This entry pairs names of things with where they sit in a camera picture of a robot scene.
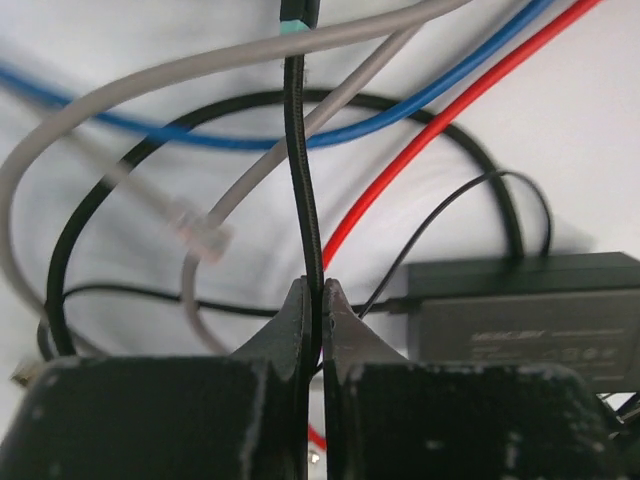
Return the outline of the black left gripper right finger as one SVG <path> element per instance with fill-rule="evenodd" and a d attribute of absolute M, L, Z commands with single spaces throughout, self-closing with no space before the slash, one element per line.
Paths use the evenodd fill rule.
<path fill-rule="evenodd" d="M 407 360 L 323 298 L 331 479 L 627 479 L 602 408 L 570 369 Z"/>

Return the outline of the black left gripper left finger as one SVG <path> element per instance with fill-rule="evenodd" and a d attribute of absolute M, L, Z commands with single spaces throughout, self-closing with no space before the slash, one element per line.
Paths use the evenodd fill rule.
<path fill-rule="evenodd" d="M 1 443 L 5 479 L 303 479 L 311 302 L 228 356 L 63 357 L 28 389 Z"/>

